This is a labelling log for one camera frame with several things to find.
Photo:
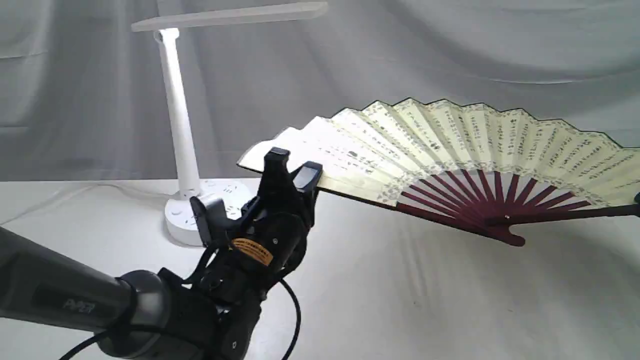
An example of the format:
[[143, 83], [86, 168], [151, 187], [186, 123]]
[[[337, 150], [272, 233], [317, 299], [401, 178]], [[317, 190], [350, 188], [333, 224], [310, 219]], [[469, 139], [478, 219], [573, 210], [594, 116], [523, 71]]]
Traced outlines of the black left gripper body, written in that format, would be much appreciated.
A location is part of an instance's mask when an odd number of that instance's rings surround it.
[[199, 289], [217, 301], [238, 301], [245, 292], [265, 300], [267, 292], [298, 268], [313, 227], [313, 200], [252, 198], [241, 211], [227, 246], [206, 248]]

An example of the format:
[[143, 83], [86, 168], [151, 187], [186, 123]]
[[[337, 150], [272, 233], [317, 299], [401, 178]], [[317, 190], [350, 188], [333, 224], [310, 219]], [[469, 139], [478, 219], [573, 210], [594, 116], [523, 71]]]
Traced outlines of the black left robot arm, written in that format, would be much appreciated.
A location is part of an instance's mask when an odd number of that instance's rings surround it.
[[1, 317], [93, 333], [64, 360], [93, 344], [126, 360], [242, 360], [281, 284], [295, 309], [290, 358], [302, 311], [285, 277], [306, 255], [323, 166], [288, 171], [289, 159], [283, 148], [266, 152], [257, 194], [237, 219], [221, 198], [189, 199], [205, 250], [187, 278], [167, 268], [106, 275], [2, 228]]

